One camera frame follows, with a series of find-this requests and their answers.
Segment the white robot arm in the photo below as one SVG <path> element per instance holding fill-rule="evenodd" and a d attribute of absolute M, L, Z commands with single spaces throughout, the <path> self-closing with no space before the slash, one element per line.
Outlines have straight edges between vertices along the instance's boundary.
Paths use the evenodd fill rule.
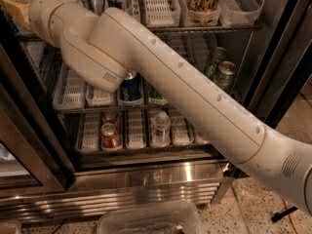
<path fill-rule="evenodd" d="M 312 214 L 312 145 L 265 125 L 128 13 L 79 0 L 1 0 L 90 85 L 115 92 L 138 72 L 232 164 Z"/>

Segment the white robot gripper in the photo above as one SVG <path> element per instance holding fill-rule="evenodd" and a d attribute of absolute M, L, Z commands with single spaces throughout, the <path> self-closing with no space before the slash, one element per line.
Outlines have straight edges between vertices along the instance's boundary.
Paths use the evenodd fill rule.
<path fill-rule="evenodd" d="M 65 4 L 81 5 L 79 0 L 0 0 L 6 11 L 27 30 L 54 47 L 59 43 L 50 31 L 52 15 L 55 10 Z"/>

